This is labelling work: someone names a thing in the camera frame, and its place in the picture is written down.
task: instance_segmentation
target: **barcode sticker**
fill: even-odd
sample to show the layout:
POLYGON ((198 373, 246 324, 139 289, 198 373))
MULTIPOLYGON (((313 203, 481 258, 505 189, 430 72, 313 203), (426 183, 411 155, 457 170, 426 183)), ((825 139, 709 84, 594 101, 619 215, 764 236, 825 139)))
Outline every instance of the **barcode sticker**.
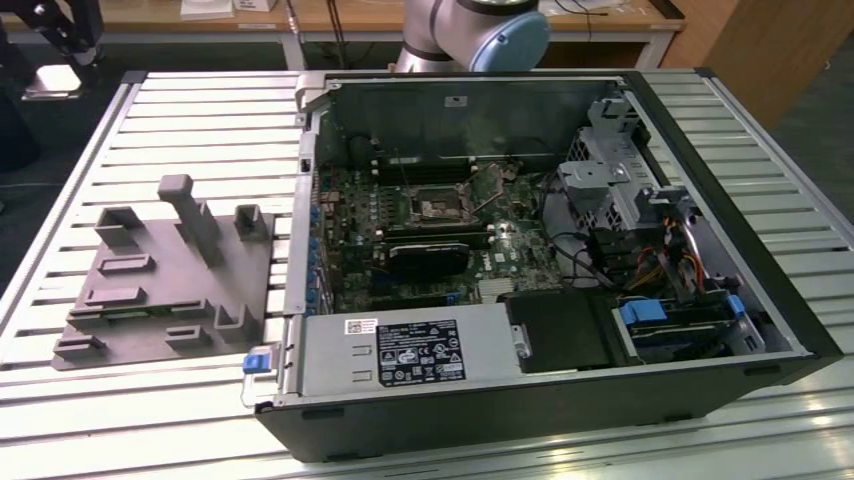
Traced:
POLYGON ((361 333, 377 332, 375 318, 355 318, 345 322, 345 335, 359 335, 361 333))
POLYGON ((243 30, 275 30, 275 23, 239 23, 238 28, 243 30))

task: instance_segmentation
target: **yellow wire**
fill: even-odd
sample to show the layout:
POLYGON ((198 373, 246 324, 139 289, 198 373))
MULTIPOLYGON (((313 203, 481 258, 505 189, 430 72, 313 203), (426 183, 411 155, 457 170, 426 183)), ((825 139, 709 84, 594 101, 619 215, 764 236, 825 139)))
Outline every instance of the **yellow wire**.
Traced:
POLYGON ((633 288, 639 287, 641 285, 643 285, 646 282, 651 281, 659 274, 662 273, 662 267, 658 266, 655 267, 646 275, 643 275, 643 277, 641 277, 631 285, 631 287, 629 287, 629 290, 631 290, 633 288))

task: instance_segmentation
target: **blue latch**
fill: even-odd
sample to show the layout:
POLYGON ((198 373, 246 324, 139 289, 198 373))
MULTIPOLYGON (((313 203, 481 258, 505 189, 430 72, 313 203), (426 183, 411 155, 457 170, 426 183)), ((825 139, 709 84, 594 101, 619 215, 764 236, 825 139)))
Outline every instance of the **blue latch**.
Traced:
POLYGON ((269 373, 271 363, 270 353, 251 353, 243 358, 243 373, 269 373))
POLYGON ((668 312, 665 312, 662 302, 653 299, 630 300, 619 307, 619 314, 626 325, 633 325, 637 322, 663 322, 668 320, 668 312))
POLYGON ((730 295, 726 297, 726 301, 730 304, 730 308, 733 309, 733 313, 736 314, 736 318, 740 318, 748 310, 745 309, 745 304, 742 303, 742 299, 738 295, 730 295))

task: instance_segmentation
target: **wooden cabinet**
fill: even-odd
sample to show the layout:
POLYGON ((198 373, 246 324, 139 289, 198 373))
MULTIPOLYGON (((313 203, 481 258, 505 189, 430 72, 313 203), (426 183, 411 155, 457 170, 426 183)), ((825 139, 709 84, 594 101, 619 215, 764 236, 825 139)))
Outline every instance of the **wooden cabinet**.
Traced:
POLYGON ((686 16, 662 67, 709 67, 766 128, 854 28, 854 0, 672 0, 686 16))

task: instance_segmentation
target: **small box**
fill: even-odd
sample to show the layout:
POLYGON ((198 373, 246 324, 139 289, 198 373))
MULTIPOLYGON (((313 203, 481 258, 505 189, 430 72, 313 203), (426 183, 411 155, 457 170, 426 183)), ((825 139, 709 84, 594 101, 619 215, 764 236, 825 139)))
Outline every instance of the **small box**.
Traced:
POLYGON ((238 10, 250 10, 254 12, 269 12, 277 5, 277 0, 234 0, 238 10))
POLYGON ((183 0, 182 20, 215 20, 234 18, 235 9, 231 0, 183 0))

